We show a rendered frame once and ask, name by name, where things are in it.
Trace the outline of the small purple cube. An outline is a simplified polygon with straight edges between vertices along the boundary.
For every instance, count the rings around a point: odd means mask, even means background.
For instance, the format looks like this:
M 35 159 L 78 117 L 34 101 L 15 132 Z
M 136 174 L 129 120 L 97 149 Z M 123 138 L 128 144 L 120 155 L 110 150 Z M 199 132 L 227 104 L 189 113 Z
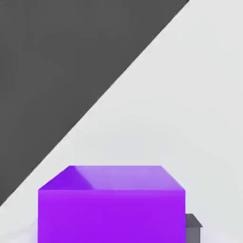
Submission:
M 186 243 L 186 192 L 162 166 L 69 166 L 38 190 L 37 243 Z

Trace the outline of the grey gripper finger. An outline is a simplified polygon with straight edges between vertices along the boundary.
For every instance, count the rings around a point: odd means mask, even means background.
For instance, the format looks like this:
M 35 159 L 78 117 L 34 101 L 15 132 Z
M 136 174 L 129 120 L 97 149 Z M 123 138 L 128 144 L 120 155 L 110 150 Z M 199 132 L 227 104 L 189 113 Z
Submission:
M 194 214 L 186 214 L 186 243 L 201 243 L 202 227 Z

